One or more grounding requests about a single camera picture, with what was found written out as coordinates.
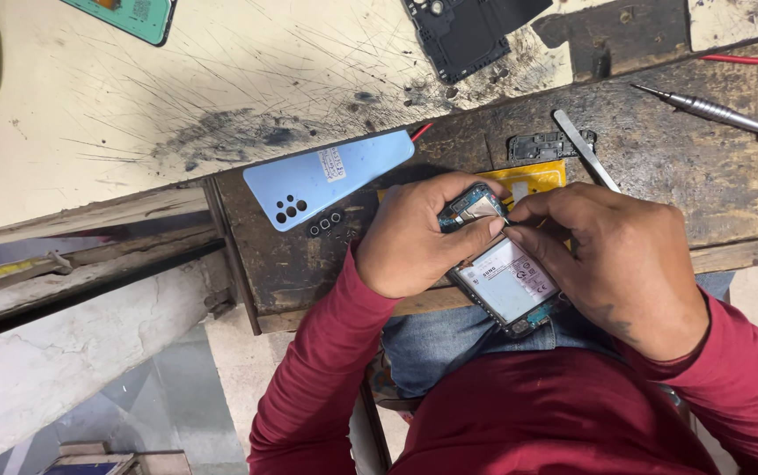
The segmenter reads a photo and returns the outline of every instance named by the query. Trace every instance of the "phone screen with green edge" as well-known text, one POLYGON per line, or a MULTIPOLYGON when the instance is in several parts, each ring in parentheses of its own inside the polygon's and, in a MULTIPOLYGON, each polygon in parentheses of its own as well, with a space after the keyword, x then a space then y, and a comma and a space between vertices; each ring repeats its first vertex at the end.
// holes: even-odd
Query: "phone screen with green edge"
POLYGON ((162 47, 168 40, 177 0, 119 0, 115 9, 106 8, 93 0, 62 2, 126 31, 154 47, 162 47))

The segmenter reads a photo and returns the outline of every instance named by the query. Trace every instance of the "metal spudger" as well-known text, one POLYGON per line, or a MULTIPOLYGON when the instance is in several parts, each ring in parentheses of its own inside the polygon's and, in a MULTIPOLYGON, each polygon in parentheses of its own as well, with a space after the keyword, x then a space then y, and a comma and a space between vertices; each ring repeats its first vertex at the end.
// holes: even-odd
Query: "metal spudger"
POLYGON ((652 88, 639 84, 632 84, 632 86, 638 88, 640 91, 656 95, 661 101, 666 102, 670 106, 678 107, 686 113, 701 116, 709 120, 715 120, 722 124, 744 128, 745 130, 750 130, 751 132, 758 134, 757 119, 740 114, 730 107, 721 106, 715 102, 701 99, 701 97, 695 97, 694 95, 681 95, 676 94, 675 92, 655 91, 652 88))
POLYGON ((610 178, 610 175, 608 175, 604 167, 602 167, 602 163, 598 160, 596 154, 593 153, 593 150, 584 141, 582 135, 578 133, 578 129, 572 125, 572 121, 566 116, 566 113, 558 109, 552 114, 552 116, 560 130, 566 135, 570 142, 572 142, 575 149, 578 150, 578 155, 582 156, 586 164, 589 165, 590 173, 595 175, 595 178, 602 182, 604 186, 608 187, 608 189, 616 191, 617 193, 622 193, 622 190, 616 186, 614 178, 610 178))

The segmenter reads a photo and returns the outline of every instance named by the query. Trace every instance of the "smartphone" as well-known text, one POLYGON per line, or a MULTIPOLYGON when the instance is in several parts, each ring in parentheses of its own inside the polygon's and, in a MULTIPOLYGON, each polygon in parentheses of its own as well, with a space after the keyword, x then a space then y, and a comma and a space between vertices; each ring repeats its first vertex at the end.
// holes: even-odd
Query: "smartphone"
POLYGON ((476 182, 465 189, 437 215, 440 232, 461 229, 465 224, 486 216, 508 216, 508 207, 485 182, 476 182))
MULTIPOLYGON (((475 183, 438 215, 442 232, 457 231, 483 216, 507 216, 486 183, 475 183)), ((539 261, 500 234, 447 276, 511 338, 522 338, 571 306, 539 261)))

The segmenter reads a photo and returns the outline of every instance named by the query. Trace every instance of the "wooden workbench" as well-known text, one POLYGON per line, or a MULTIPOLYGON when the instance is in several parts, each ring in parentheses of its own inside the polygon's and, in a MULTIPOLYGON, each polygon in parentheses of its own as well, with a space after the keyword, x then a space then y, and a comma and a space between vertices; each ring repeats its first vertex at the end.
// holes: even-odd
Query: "wooden workbench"
MULTIPOLYGON (((758 45, 737 52, 758 56, 758 45)), ((631 82, 709 97, 758 117, 758 67, 701 60, 459 114, 438 121, 423 135, 411 160, 333 205, 345 210, 345 226, 319 238, 308 238, 304 227, 276 231, 239 171, 218 175, 261 329, 295 328, 303 314, 300 310, 329 290, 350 235, 363 235, 374 215, 376 190, 447 170, 511 167, 507 140, 556 130, 550 118, 556 108, 563 108, 578 128, 599 134, 599 158, 623 192, 675 205, 684 212, 696 272, 758 264, 758 141, 754 135, 676 113, 653 96, 629 87, 631 82)), ((568 181, 590 181, 577 159, 568 160, 567 176, 568 181)), ((441 298, 453 295, 444 293, 441 298)), ((430 305, 420 308, 433 308, 430 305)))
POLYGON ((0 0, 0 26, 7 227, 726 48, 758 37, 758 0, 558 0, 452 87, 399 0, 181 1, 162 48, 59 0, 0 0))

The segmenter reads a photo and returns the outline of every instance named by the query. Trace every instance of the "red long-sleeve shirt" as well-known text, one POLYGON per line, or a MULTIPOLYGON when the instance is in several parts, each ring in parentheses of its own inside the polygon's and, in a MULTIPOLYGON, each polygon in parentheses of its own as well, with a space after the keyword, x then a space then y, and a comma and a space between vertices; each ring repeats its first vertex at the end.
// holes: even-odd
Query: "red long-sleeve shirt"
MULTIPOLYGON (((348 255, 259 402, 252 473, 355 473, 348 420, 395 303, 363 285, 348 255)), ((426 395, 391 473, 718 473, 652 377, 758 473, 758 328, 707 304, 701 351, 671 368, 625 346, 631 367, 577 348, 476 358, 426 395)))

